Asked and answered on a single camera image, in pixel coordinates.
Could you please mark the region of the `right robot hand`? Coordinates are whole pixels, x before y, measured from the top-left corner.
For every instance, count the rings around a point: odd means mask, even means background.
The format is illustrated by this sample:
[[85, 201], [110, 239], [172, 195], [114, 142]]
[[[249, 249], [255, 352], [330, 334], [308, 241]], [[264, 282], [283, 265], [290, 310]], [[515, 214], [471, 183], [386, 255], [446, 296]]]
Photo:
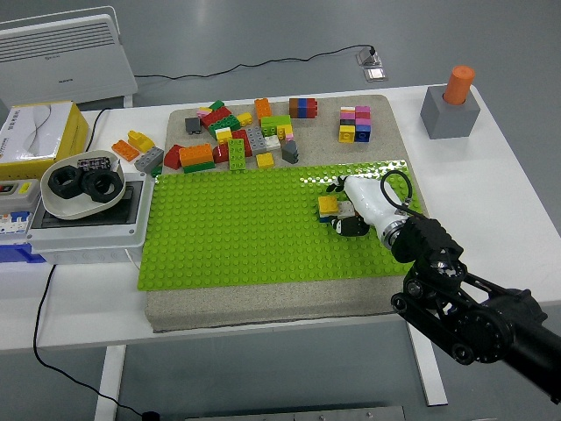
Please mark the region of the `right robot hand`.
[[343, 191], [352, 203], [355, 215], [342, 219], [332, 217], [330, 224], [336, 233], [345, 237], [365, 236], [373, 226], [379, 240], [390, 244], [390, 238], [401, 229], [407, 217], [399, 214], [384, 197], [383, 187], [391, 191], [392, 201], [398, 200], [387, 182], [356, 175], [339, 176], [326, 191]]

